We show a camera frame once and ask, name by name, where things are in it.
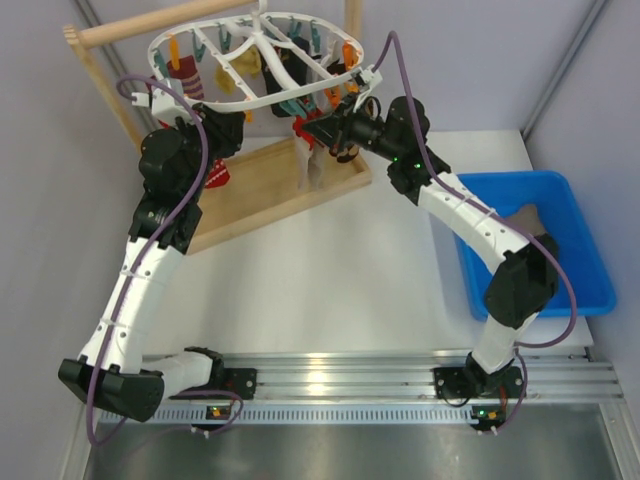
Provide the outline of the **red reindeer sock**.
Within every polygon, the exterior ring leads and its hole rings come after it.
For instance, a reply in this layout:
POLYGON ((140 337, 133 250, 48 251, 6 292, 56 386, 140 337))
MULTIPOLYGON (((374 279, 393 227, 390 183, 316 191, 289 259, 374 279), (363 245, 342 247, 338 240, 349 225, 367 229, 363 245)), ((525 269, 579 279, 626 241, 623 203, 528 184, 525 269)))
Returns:
POLYGON ((298 189, 308 186, 311 190, 319 190, 324 177, 324 147, 317 142, 312 150, 294 134, 294 146, 298 166, 298 189))
POLYGON ((308 120, 306 118, 296 116, 292 124, 292 128, 295 136, 303 140, 308 145, 308 149, 312 150, 316 144, 316 141, 315 137, 304 129, 304 126, 307 123, 308 120))

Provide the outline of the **white oval clip hanger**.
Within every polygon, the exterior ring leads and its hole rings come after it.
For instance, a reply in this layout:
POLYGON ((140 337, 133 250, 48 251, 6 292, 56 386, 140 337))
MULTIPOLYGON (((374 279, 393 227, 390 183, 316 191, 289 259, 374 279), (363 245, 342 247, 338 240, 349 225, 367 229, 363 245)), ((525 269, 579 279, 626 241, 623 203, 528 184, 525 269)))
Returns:
POLYGON ((158 35, 147 60, 154 78, 222 113, 283 105, 296 112, 316 97, 336 105, 357 91, 361 43, 316 16, 275 12, 265 2, 250 13, 195 18, 158 35))

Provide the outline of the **teal clothes peg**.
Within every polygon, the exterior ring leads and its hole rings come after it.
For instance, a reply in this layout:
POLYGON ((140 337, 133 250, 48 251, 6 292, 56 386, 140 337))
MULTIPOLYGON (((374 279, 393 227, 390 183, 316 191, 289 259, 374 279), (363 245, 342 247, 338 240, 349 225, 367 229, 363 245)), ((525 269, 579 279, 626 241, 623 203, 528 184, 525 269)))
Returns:
POLYGON ((316 105, 312 98, 299 97, 284 100, 276 104, 287 116, 309 118, 315 111, 316 105))

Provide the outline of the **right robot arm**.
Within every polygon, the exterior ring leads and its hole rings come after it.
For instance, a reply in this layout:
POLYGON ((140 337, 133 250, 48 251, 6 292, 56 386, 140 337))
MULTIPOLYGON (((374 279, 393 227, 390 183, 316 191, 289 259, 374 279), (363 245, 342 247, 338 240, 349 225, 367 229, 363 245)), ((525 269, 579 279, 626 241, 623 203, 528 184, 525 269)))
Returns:
POLYGON ((483 261, 492 275, 483 333, 464 366, 446 375, 438 396, 466 402, 494 395, 507 382, 516 342, 558 290, 557 244, 547 232, 534 235, 498 220, 466 189, 428 147, 430 122, 419 100, 397 97, 385 117, 373 115, 377 103, 358 107, 348 95, 301 130, 334 156, 359 147, 387 159, 394 189, 449 227, 483 261))

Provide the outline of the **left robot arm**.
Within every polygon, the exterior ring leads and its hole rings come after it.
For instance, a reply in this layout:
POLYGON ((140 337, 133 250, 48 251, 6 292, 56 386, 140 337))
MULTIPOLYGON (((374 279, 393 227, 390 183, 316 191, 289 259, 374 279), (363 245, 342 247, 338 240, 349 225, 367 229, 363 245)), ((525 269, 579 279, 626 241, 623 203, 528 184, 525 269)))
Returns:
POLYGON ((243 142, 243 113, 219 113, 202 103, 194 110, 195 123, 177 119, 175 126, 142 141, 144 193, 116 285, 90 340, 58 371, 86 405, 139 422, 149 420, 167 398, 195 389, 214 397, 226 384, 221 355, 206 347, 143 360, 156 309, 202 217, 198 202, 207 176, 216 161, 232 157, 243 142))

